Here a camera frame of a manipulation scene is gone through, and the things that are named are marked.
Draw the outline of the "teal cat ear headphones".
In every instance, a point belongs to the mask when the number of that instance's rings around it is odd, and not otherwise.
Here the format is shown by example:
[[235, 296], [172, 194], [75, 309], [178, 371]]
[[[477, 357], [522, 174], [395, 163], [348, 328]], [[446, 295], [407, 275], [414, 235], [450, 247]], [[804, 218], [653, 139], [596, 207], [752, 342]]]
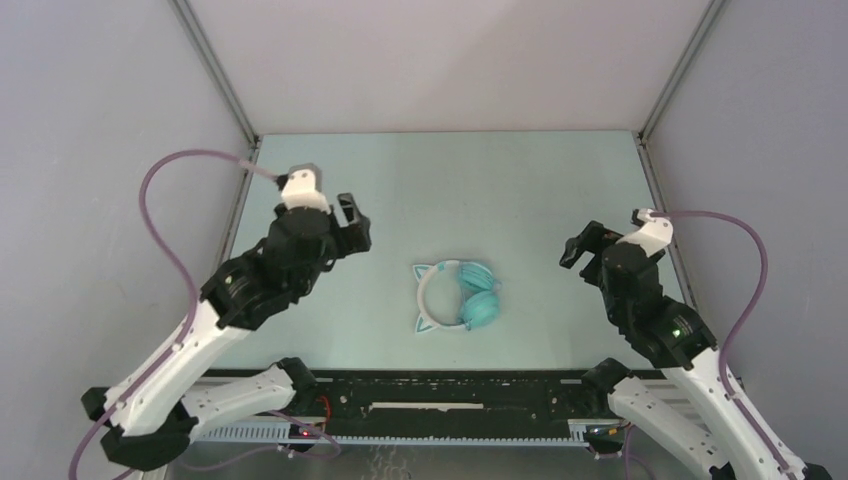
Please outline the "teal cat ear headphones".
[[[480, 262], [445, 259], [434, 264], [413, 264], [418, 307], [414, 333], [438, 330], [473, 331], [489, 326], [501, 315], [501, 281], [492, 269]], [[454, 283], [455, 309], [434, 314], [429, 308], [428, 288], [433, 280], [450, 278]]]

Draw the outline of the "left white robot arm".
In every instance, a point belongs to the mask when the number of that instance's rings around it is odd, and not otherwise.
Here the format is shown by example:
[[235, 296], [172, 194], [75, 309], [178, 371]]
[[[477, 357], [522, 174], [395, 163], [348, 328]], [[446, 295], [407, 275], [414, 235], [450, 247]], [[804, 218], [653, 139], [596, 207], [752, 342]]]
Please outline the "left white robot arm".
[[337, 200], [345, 226], [332, 210], [277, 205], [267, 236], [218, 268], [186, 319], [135, 373], [121, 385], [85, 392], [86, 413], [107, 429], [100, 445], [110, 462], [152, 471], [232, 422], [264, 412], [299, 417], [312, 411], [317, 381], [297, 357], [240, 381], [191, 388], [233, 345], [309, 295], [336, 261], [369, 251], [369, 218], [352, 194]]

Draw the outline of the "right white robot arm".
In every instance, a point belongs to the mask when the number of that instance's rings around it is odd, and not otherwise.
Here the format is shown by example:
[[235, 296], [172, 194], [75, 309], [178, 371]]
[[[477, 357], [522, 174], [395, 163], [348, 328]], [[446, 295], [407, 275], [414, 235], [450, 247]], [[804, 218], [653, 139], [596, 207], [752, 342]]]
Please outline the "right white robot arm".
[[612, 413], [649, 435], [700, 479], [828, 479], [767, 425], [734, 375], [705, 321], [663, 292], [658, 262], [671, 243], [670, 220], [638, 212], [636, 230], [620, 234], [589, 222], [565, 243], [559, 261], [592, 259], [581, 278], [599, 289], [607, 320], [695, 408], [695, 423], [652, 394], [621, 362], [607, 358], [582, 378], [585, 411]]

